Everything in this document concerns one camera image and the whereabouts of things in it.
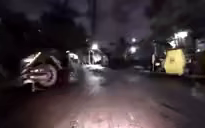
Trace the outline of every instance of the wet road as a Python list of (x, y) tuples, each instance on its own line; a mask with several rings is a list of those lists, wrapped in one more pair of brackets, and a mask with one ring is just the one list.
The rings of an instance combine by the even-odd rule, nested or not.
[(132, 70), (86, 73), (69, 89), (15, 96), (10, 106), (21, 102), (1, 112), (0, 127), (205, 128), (205, 88), (198, 83)]

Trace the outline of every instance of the night sky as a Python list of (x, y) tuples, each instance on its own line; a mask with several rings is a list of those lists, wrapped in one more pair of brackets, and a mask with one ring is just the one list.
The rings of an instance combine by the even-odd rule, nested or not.
[[(9, 8), (17, 12), (25, 12), (32, 20), (38, 19), (44, 11), (50, 11), (48, 6), (50, 0), (7, 1), (9, 1)], [(107, 42), (115, 41), (120, 36), (142, 39), (148, 35), (149, 21), (143, 12), (147, 4), (149, 4), (148, 0), (98, 0), (96, 39)], [(70, 6), (82, 13), (88, 8), (86, 0), (70, 0)], [(83, 24), (87, 30), (90, 29), (86, 17), (80, 17), (76, 21)]]

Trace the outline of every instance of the street light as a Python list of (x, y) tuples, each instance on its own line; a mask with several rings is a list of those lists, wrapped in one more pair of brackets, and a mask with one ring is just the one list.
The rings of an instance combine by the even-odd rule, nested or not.
[(91, 46), (91, 50), (98, 50), (98, 49), (99, 49), (98, 44), (93, 44), (93, 45)]
[(181, 31), (181, 32), (178, 32), (178, 33), (175, 33), (174, 34), (174, 37), (177, 39), (177, 38), (186, 38), (188, 36), (188, 32), (187, 31)]
[(135, 43), (137, 41), (136, 38), (132, 38), (132, 43)]
[(134, 53), (136, 53), (137, 48), (135, 46), (132, 46), (129, 50), (130, 50), (131, 54), (134, 54)]

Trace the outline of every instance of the utility pole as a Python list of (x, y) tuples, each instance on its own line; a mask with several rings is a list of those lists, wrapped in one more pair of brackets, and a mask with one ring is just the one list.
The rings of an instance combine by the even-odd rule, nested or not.
[(97, 0), (87, 0), (90, 18), (91, 36), (95, 36), (97, 27)]

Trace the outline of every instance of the light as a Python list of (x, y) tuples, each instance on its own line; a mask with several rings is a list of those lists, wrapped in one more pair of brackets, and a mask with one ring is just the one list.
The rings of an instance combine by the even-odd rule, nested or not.
[(156, 66), (160, 66), (160, 63), (156, 63), (155, 65), (156, 65)]
[(98, 50), (99, 49), (99, 46), (98, 44), (93, 44), (92, 47), (91, 47), (92, 50)]
[(135, 43), (137, 41), (136, 38), (132, 38), (132, 43)]
[(132, 46), (132, 47), (130, 48), (130, 53), (131, 53), (131, 54), (136, 53), (136, 51), (137, 51), (137, 48), (136, 48), (135, 46)]
[(78, 59), (79, 59), (78, 55), (77, 55), (77, 54), (74, 54), (74, 53), (69, 53), (69, 57), (70, 57), (70, 58), (73, 58), (73, 59), (75, 59), (75, 60), (78, 60)]
[(172, 40), (169, 44), (172, 46), (172, 48), (176, 48), (177, 46), (174, 40)]
[(182, 31), (182, 32), (178, 32), (174, 34), (175, 38), (186, 38), (188, 36), (188, 32), (187, 31)]
[(197, 49), (197, 52), (201, 52), (201, 50), (200, 50), (200, 49)]

